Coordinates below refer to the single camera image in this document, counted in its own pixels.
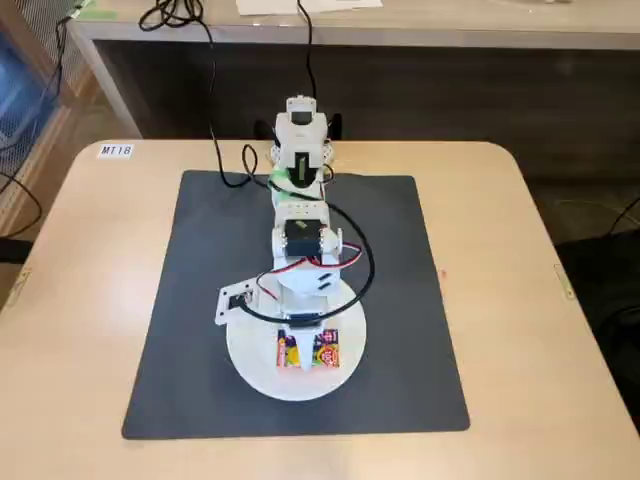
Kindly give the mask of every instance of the wooden desk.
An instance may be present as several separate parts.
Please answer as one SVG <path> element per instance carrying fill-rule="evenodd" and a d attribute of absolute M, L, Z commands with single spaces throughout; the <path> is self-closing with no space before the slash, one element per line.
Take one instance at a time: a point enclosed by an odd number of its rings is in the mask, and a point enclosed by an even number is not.
<path fill-rule="evenodd" d="M 242 144 L 222 142 L 228 169 Z M 336 144 L 338 172 L 416 179 L 468 431 L 123 440 L 182 172 L 216 162 L 204 141 L 99 151 L 78 156 L 0 317 L 0 477 L 637 479 L 640 440 L 527 187 L 486 143 Z"/>
<path fill-rule="evenodd" d="M 320 45 L 492 47 L 547 49 L 640 49 L 640 4 L 636 0 L 384 0 L 383 8 L 313 13 Z M 299 16 L 240 16 L 235 0 L 203 0 L 205 21 L 216 42 L 301 44 Z M 96 40 L 204 42 L 199 25 L 142 32 L 138 20 L 153 0 L 94 0 L 71 33 L 114 110 L 132 135 L 140 128 L 123 99 L 109 61 Z"/>

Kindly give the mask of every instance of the colorful package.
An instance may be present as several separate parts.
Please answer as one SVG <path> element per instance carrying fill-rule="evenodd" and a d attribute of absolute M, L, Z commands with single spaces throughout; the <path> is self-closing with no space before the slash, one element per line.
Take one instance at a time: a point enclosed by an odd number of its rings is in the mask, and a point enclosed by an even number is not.
<path fill-rule="evenodd" d="M 278 330 L 278 367 L 300 368 L 300 357 L 296 339 L 287 336 L 284 330 Z M 327 329 L 316 335 L 313 344 L 313 367 L 337 368 L 340 366 L 340 354 L 338 349 L 338 330 Z"/>

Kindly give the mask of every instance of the black cable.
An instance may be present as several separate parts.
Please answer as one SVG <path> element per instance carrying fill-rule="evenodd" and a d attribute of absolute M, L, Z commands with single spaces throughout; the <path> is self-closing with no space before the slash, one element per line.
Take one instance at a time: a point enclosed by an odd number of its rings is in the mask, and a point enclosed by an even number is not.
<path fill-rule="evenodd" d="M 333 182 L 333 180 L 336 178 L 336 172 L 333 170 L 333 168 L 331 168 L 331 165 L 329 165 L 328 163 L 324 164 L 324 168 L 329 170 L 329 178 L 327 180 L 324 180 L 324 179 L 322 180 L 322 183 L 326 185 L 328 183 Z"/>
<path fill-rule="evenodd" d="M 316 88 L 316 78 L 313 75 L 313 69 L 311 68 L 311 48 L 312 48 L 311 46 L 313 45 L 313 23 L 311 23 L 311 17 L 309 16 L 309 13 L 307 12 L 307 10 L 302 5 L 302 0 L 297 0 L 297 2 L 298 2 L 298 9 L 300 10 L 300 12 L 302 12 L 302 15 L 304 16 L 305 20 L 307 21 L 307 31 L 308 31 L 308 37 L 307 37 L 307 73 L 309 74 L 309 80 L 311 81 L 312 96 L 317 101 L 318 100 L 318 89 Z"/>
<path fill-rule="evenodd" d="M 253 155 L 253 167 L 249 168 L 249 164 L 247 162 L 247 158 L 246 158 L 246 154 L 247 152 L 251 152 Z M 253 181 L 254 183 L 256 183 L 257 185 L 266 188 L 267 190 L 273 189 L 277 192 L 280 193 L 284 193 L 286 195 L 289 195 L 293 198 L 298 198 L 300 200 L 306 200 L 306 201 L 312 201 L 312 202 L 319 202 L 322 201 L 319 198 L 315 198 L 315 197 L 310 197 L 308 195 L 303 195 L 301 193 L 297 193 L 297 192 L 291 192 L 288 190 L 285 190 L 284 188 L 276 185 L 274 182 L 272 182 L 271 180 L 269 180 L 266 184 L 260 180 L 258 180 L 255 176 L 255 171 L 258 165 L 258 154 L 256 152 L 256 150 L 253 148 L 253 146 L 246 144 L 243 148 L 242 148 L 242 164 L 244 165 L 244 169 L 247 173 L 248 178 Z M 356 223 L 355 220 L 353 220 L 348 214 L 347 212 L 345 212 L 344 210 L 342 210 L 340 207 L 338 207 L 337 205 L 331 203 L 331 202 L 327 202 L 325 201 L 325 203 L 327 204 L 327 206 L 333 210 L 334 212 L 336 212 L 338 215 L 340 215 L 342 218 L 344 218 L 347 223 L 349 225 L 351 225 L 351 228 L 353 228 L 353 230 L 356 232 L 356 234 L 358 235 L 358 237 L 360 237 L 360 241 L 362 242 L 362 246 L 364 247 L 365 252 L 367 253 L 367 258 L 369 259 L 369 275 L 367 276 L 367 280 L 365 281 L 364 285 L 362 286 L 362 288 L 356 293 L 356 295 L 349 300 L 347 303 L 345 303 L 344 305 L 342 305 L 341 307 L 338 307 L 334 310 L 331 310 L 329 312 L 323 313 L 322 315 L 318 315 L 316 317 L 310 318 L 309 320 L 288 320 L 288 319 L 284 319 L 284 318 L 278 318 L 278 317 L 270 317 L 268 315 L 263 315 L 259 312 L 256 312 L 255 310 L 249 308 L 247 306 L 246 303 L 241 303 L 239 306 L 242 309 L 242 311 L 244 311 L 245 313 L 248 313 L 249 315 L 258 318 L 260 320 L 263 320 L 265 322 L 269 322 L 269 323 L 277 323 L 277 324 L 287 324 L 287 325 L 292 325 L 292 326 L 297 326 L 297 327 L 303 327 L 305 325 L 311 325 L 314 323 L 317 323 L 321 320 L 325 320 L 327 318 L 331 318 L 334 317 L 346 310 L 348 310 L 349 308 L 353 307 L 356 303 L 358 303 L 360 300 L 362 300 L 362 298 L 366 295 L 366 293 L 369 291 L 369 288 L 371 288 L 371 285 L 373 284 L 373 279 L 375 278 L 376 275 L 376 264 L 375 264 L 375 260 L 373 258 L 373 249 L 371 248 L 371 245 L 369 244 L 369 240 L 367 239 L 367 236 L 364 234 L 364 232 L 362 231 L 362 229 L 360 228 L 360 226 Z"/>
<path fill-rule="evenodd" d="M 640 197 L 636 198 L 635 200 L 633 200 L 633 202 L 631 202 L 629 205 L 627 205 L 627 207 L 620 213 L 620 215 L 618 215 L 618 218 L 616 218 L 615 222 L 613 222 L 613 225 L 611 225 L 611 228 L 609 229 L 609 231 L 607 232 L 605 237 L 609 237 L 609 236 L 613 235 L 613 232 L 615 231 L 616 227 L 618 226 L 618 223 L 620 223 L 620 220 L 622 220 L 624 217 L 626 217 L 627 213 L 629 213 L 629 211 L 631 211 L 639 203 L 640 203 Z"/>
<path fill-rule="evenodd" d="M 38 223 L 40 221 L 40 219 L 42 218 L 43 208 L 42 208 L 42 204 L 40 203 L 40 201 L 36 198 L 36 196 L 33 194 L 33 192 L 31 192 L 31 190 L 29 190 L 27 188 L 27 186 L 24 183 L 22 183 L 17 178 L 11 178 L 11 176 L 7 175 L 6 173 L 0 172 L 0 175 L 2 175 L 3 177 L 7 178 L 10 182 L 13 182 L 16 185 L 18 185 L 24 191 L 24 193 L 26 193 L 29 196 L 29 198 L 31 198 L 31 200 L 33 200 L 33 203 L 36 205 L 36 208 L 38 209 L 38 213 L 36 214 L 36 217 L 33 220 L 31 220 L 27 225 L 25 225 L 24 227 L 19 228 L 15 232 L 12 232 L 12 233 L 9 233 L 7 235 L 4 235 L 4 236 L 0 237 L 3 240 L 7 240 L 7 239 L 11 239 L 11 238 L 17 237 L 18 235 L 20 235 L 21 233 L 26 232 L 31 227 L 33 227 L 36 223 Z"/>
<path fill-rule="evenodd" d="M 74 10 L 78 10 L 80 9 L 81 6 L 76 5 L 74 7 Z M 58 20 L 56 22 L 56 26 L 55 26 L 55 36 L 56 36 L 56 65 L 55 68 L 53 69 L 53 72 L 51 73 L 51 75 L 49 76 L 49 79 L 47 80 L 47 83 L 44 87 L 44 89 L 42 90 L 42 93 L 40 94 L 40 98 L 38 99 L 38 103 L 36 106 L 36 113 L 34 114 L 33 118 L 30 119 L 27 122 L 27 125 L 31 122 L 33 122 L 33 126 L 31 128 L 31 133 L 29 134 L 29 148 L 27 149 L 26 152 L 26 156 L 29 155 L 29 153 L 31 152 L 31 149 L 33 148 L 34 144 L 35 144 L 35 140 L 36 140 L 36 136 L 38 133 L 38 129 L 40 126 L 40 122 L 42 120 L 42 116 L 44 114 L 44 101 L 46 99 L 47 93 L 49 92 L 49 89 L 51 88 L 51 85 L 54 83 L 54 80 L 57 80 L 56 83 L 56 89 L 55 89 L 55 93 L 53 95 L 53 98 L 51 99 L 51 102 L 54 102 L 59 96 L 60 96 L 60 91 L 62 88 L 62 73 L 63 73 L 63 59 L 64 59 L 64 54 L 66 51 L 66 47 L 67 47 L 67 23 L 69 23 L 69 21 L 71 20 L 71 15 L 67 14 L 64 18 Z M 22 144 L 23 142 L 23 138 L 22 138 L 22 134 L 20 134 L 18 136 L 18 138 L 12 142 L 9 145 L 5 145 L 3 147 L 0 147 L 0 153 L 4 153 L 7 152 L 15 147 L 17 147 L 18 145 Z M 17 237 L 18 235 L 20 235 L 21 233 L 26 232 L 27 230 L 29 230 L 31 227 L 33 227 L 34 225 L 36 225 L 41 219 L 42 219 L 42 215 L 43 215 L 43 209 L 42 209 L 42 204 L 40 203 L 40 201 L 36 198 L 36 196 L 33 194 L 33 192 L 31 192 L 31 190 L 29 190 L 29 188 L 24 185 L 22 182 L 20 182 L 17 179 L 18 173 L 20 173 L 20 169 L 22 168 L 22 164 L 18 165 L 18 167 L 16 168 L 16 170 L 11 173 L 11 174 L 7 174 L 4 172 L 0 172 L 0 175 L 5 177 L 7 179 L 6 183 L 2 186 L 2 188 L 0 188 L 0 195 L 2 195 L 4 192 L 7 191 L 7 189 L 9 188 L 9 186 L 12 183 L 15 183 L 16 185 L 18 185 L 18 187 L 20 187 L 30 198 L 31 200 L 33 200 L 33 202 L 35 203 L 37 209 L 38 209 L 38 214 L 36 215 L 36 218 L 34 220 L 32 220 L 31 222 L 29 222 L 26 226 L 16 230 L 15 232 L 12 232 L 8 235 L 4 235 L 0 238 L 2 239 L 11 239 L 14 237 Z"/>
<path fill-rule="evenodd" d="M 180 5 L 184 7 L 184 11 L 186 15 L 179 14 L 178 11 L 180 9 Z M 152 16 L 159 16 L 159 20 L 155 23 L 149 23 L 149 20 Z M 209 27 L 204 22 L 204 6 L 201 0 L 156 0 L 155 6 L 151 7 L 147 10 L 140 20 L 138 21 L 138 26 L 140 30 L 143 32 L 152 32 L 161 27 L 169 27 L 169 28 L 182 28 L 190 25 L 192 23 L 197 23 L 200 25 L 206 35 L 207 35 L 207 43 L 209 45 L 209 49 L 211 51 L 211 80 L 209 82 L 209 95 L 207 97 L 207 101 L 209 103 L 209 111 L 213 110 L 212 108 L 212 97 L 213 97 L 213 89 L 216 83 L 216 57 L 215 57 L 215 42 L 213 40 L 213 36 L 211 35 L 211 31 Z M 222 152 L 220 151 L 220 145 L 218 144 L 218 139 L 213 131 L 213 123 L 211 122 L 211 117 L 207 113 L 207 121 L 209 126 L 209 135 L 211 136 L 211 140 L 213 140 L 213 145 L 216 151 L 216 156 L 218 158 L 218 170 L 220 171 L 220 178 L 222 179 L 222 183 L 229 188 L 239 188 L 245 186 L 247 183 L 251 181 L 251 178 L 245 178 L 238 183 L 231 183 L 225 173 L 224 166 L 222 164 Z"/>

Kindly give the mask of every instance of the red wire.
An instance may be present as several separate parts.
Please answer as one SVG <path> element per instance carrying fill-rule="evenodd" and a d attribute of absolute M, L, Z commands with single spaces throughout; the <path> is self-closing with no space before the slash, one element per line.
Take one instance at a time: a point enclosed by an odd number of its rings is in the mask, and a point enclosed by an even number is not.
<path fill-rule="evenodd" d="M 345 267 L 350 267 L 351 265 L 353 265 L 354 263 L 356 263 L 360 257 L 362 256 L 362 247 L 360 247 L 359 245 L 355 245 L 353 243 L 349 243 L 349 242 L 343 242 L 344 245 L 354 248 L 357 250 L 357 253 L 351 257 L 349 260 L 342 262 L 342 263 L 335 263 L 335 264 L 327 264 L 324 265 L 322 263 L 319 263 L 316 259 L 310 259 L 309 263 L 311 265 L 313 265 L 314 267 L 317 268 L 345 268 Z"/>
<path fill-rule="evenodd" d="M 347 247 L 351 247 L 351 248 L 357 250 L 356 254 L 353 257 L 351 257 L 349 260 L 345 261 L 345 262 L 337 263 L 337 264 L 333 264 L 333 265 L 323 265 L 321 263 L 318 263 L 318 261 L 315 260 L 315 259 L 301 258 L 300 260 L 297 260 L 297 261 L 293 262 L 292 264 L 287 265 L 286 267 L 278 268 L 276 270 L 271 270 L 269 272 L 264 272 L 264 273 L 258 275 L 258 278 L 256 279 L 256 284 L 258 285 L 260 290 L 262 290 L 264 293 L 269 295 L 275 301 L 278 301 L 278 297 L 276 296 L 275 293 L 273 293 L 271 290 L 269 290 L 266 287 L 263 287 L 260 284 L 260 279 L 264 275 L 285 273 L 285 272 L 288 272 L 290 270 L 293 270 L 296 267 L 299 267 L 300 265 L 302 265 L 305 262 L 309 262 L 311 265 L 313 265 L 316 268 L 345 268 L 345 267 L 349 267 L 349 266 L 353 265 L 354 263 L 356 263 L 360 259 L 360 257 L 362 256 L 362 247 L 360 247 L 359 245 L 355 245 L 353 243 L 349 243 L 349 242 L 343 242 L 343 244 L 345 246 L 347 246 Z"/>

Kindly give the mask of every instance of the white circular base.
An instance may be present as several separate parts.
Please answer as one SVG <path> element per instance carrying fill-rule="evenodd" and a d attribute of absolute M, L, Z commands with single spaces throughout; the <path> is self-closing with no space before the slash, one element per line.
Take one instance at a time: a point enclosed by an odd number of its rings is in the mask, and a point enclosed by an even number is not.
<path fill-rule="evenodd" d="M 336 295 L 329 296 L 329 308 L 344 305 L 354 297 L 344 282 Z M 360 302 L 346 312 L 325 321 L 325 328 L 338 330 L 340 366 L 300 368 L 276 366 L 279 325 L 251 315 L 234 318 L 227 324 L 227 348 L 236 370 L 245 381 L 268 397 L 291 402 L 313 400 L 334 391 L 353 374 L 367 340 L 367 324 Z"/>

